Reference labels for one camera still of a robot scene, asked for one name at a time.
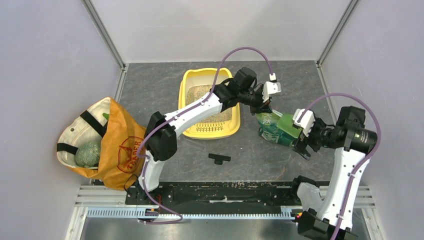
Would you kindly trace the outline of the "green litter bag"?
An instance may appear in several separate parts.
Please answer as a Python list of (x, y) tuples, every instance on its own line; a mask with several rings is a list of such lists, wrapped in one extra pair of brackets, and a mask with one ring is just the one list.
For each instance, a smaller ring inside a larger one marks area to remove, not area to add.
[(292, 114), (273, 110), (255, 116), (259, 124), (258, 135), (268, 142), (291, 147), (302, 132), (293, 126)]

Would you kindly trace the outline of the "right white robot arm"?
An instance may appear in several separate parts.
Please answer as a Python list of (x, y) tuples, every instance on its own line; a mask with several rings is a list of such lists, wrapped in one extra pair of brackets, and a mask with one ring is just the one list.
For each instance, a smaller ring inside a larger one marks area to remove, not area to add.
[(293, 143), (294, 150), (306, 160), (311, 147), (334, 149), (334, 166), (326, 195), (321, 196), (318, 184), (307, 177), (293, 180), (289, 200), (302, 205), (303, 212), (295, 218), (299, 235), (310, 240), (357, 240), (352, 233), (352, 211), (362, 174), (369, 161), (365, 159), (377, 143), (377, 133), (365, 128), (366, 112), (355, 106), (340, 110), (335, 125), (327, 125), (311, 110), (297, 109), (293, 126), (301, 130)]

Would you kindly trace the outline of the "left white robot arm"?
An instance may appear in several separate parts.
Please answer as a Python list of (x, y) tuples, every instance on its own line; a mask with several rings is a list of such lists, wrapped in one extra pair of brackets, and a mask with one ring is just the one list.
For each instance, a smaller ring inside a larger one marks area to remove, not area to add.
[(178, 150), (177, 138), (202, 120), (226, 111), (237, 104), (250, 107), (253, 115), (270, 113), (272, 95), (281, 91), (276, 75), (271, 73), (269, 80), (255, 88), (257, 74), (243, 67), (221, 83), (214, 83), (208, 93), (191, 104), (171, 113), (155, 112), (149, 120), (144, 140), (136, 155), (144, 159), (138, 181), (141, 188), (137, 197), (144, 204), (152, 204), (157, 198), (156, 188), (165, 161)]

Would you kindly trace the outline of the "yellow litter box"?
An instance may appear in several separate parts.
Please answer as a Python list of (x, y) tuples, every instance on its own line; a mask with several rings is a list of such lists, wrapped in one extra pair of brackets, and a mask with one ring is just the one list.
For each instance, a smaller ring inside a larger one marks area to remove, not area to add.
[[(232, 77), (227, 68), (199, 68), (187, 70), (179, 87), (178, 108), (188, 108), (210, 93), (213, 84), (220, 84)], [(182, 134), (198, 140), (215, 140), (235, 134), (241, 126), (240, 104), (224, 111), (208, 111), (206, 117), (197, 120)]]

